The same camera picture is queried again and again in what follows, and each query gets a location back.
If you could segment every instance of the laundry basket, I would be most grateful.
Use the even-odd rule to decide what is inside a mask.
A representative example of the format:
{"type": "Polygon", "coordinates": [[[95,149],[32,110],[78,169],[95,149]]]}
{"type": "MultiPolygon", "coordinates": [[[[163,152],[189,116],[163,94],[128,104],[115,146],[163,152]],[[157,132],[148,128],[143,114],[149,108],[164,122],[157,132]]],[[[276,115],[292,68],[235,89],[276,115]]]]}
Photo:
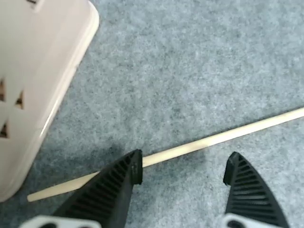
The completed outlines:
{"type": "Polygon", "coordinates": [[[88,0],[0,1],[0,201],[23,183],[98,25],[88,0]]]}

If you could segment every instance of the wooden dowel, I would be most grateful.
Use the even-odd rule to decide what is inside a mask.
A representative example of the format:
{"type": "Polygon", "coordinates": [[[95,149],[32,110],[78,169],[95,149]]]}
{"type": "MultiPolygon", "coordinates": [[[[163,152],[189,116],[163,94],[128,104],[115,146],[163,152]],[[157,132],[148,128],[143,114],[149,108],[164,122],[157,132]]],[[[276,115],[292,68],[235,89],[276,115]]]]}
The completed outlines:
{"type": "MultiPolygon", "coordinates": [[[[191,153],[197,150],[204,149],[206,147],[222,143],[231,139],[238,138],[240,136],[244,136],[253,132],[257,132],[263,130],[268,127],[272,127],[278,124],[282,124],[291,120],[295,120],[297,118],[304,117],[304,108],[300,108],[285,114],[281,114],[275,117],[271,117],[265,120],[261,120],[255,123],[251,123],[242,127],[235,128],[233,130],[229,130],[223,133],[219,133],[204,139],[200,139],[194,142],[190,142],[184,144],[182,146],[174,147],[169,150],[165,150],[162,152],[158,152],[152,155],[148,155],[142,159],[142,166],[147,167],[150,165],[154,165],[160,163],[162,161],[166,161],[172,158],[179,157],[181,155],[185,155],[187,153],[191,153]]],[[[98,172],[70,180],[68,182],[44,189],[42,191],[38,191],[36,193],[28,195],[28,201],[36,201],[41,200],[50,196],[59,195],[62,193],[66,193],[69,191],[73,191],[81,188],[85,183],[87,183],[91,178],[93,178],[98,172]]]]}

